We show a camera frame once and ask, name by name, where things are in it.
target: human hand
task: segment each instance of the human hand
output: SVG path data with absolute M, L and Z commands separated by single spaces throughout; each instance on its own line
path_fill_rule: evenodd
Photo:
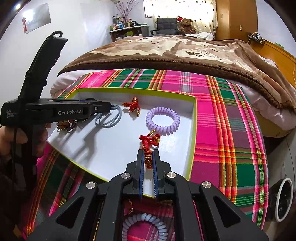
M 38 144 L 34 147 L 34 155 L 37 157 L 43 156 L 43 151 L 48 138 L 47 129 L 52 126 L 51 123 L 46 124 L 45 129 L 38 135 Z M 10 149 L 13 142 L 14 128 L 3 126 L 0 128 L 0 156 L 8 161 L 11 158 Z M 17 130 L 17 144 L 24 144 L 28 141 L 26 134 L 19 128 Z

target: plaid blanket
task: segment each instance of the plaid blanket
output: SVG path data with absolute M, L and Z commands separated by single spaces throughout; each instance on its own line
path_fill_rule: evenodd
M 268 204 L 266 153 L 260 128 L 243 91 L 229 81 L 170 70 L 106 70 L 82 76 L 59 98 L 77 88 L 125 87 L 172 91 L 197 98 L 197 138 L 190 180 L 208 180 L 261 228 Z M 49 144 L 38 161 L 38 186 L 23 209 L 20 227 L 24 236 L 90 180 L 86 173 Z M 168 240 L 174 240 L 171 203 L 143 199 L 133 202 L 135 213 L 151 213 L 168 227 Z M 157 240 L 155 227 L 140 223 L 131 227 L 130 241 Z

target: red hat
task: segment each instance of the red hat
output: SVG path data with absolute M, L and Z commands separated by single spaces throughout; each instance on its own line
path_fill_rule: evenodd
M 182 21 L 182 19 L 183 19 L 182 17 L 178 16 L 177 23 L 180 23 Z

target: silver screw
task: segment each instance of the silver screw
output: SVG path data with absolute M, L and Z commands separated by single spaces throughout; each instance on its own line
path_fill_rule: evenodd
M 123 178 L 123 179 L 128 179 L 128 178 L 130 178 L 130 174 L 128 173 L 128 172 L 124 172 L 123 174 L 121 174 L 121 177 Z
M 174 173 L 174 172 L 168 172 L 168 173 L 167 173 L 167 176 L 168 176 L 169 178 L 175 178 L 177 175 L 176 175 L 176 173 Z
M 96 184 L 93 183 L 93 182 L 90 182 L 90 183 L 86 184 L 86 188 L 88 188 L 88 189 L 93 189 L 95 186 L 96 186 Z
M 210 188 L 212 186 L 212 184 L 208 181 L 203 182 L 202 185 L 204 188 Z

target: triangular cutout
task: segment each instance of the triangular cutout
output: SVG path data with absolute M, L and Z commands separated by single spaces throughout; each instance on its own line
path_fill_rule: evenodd
M 83 204 L 84 197 L 78 198 L 70 207 L 68 207 L 58 218 L 57 223 L 71 229 L 74 226 L 77 215 Z
M 236 215 L 219 197 L 214 197 L 214 202 L 222 219 L 225 228 L 229 228 L 241 221 L 241 218 Z

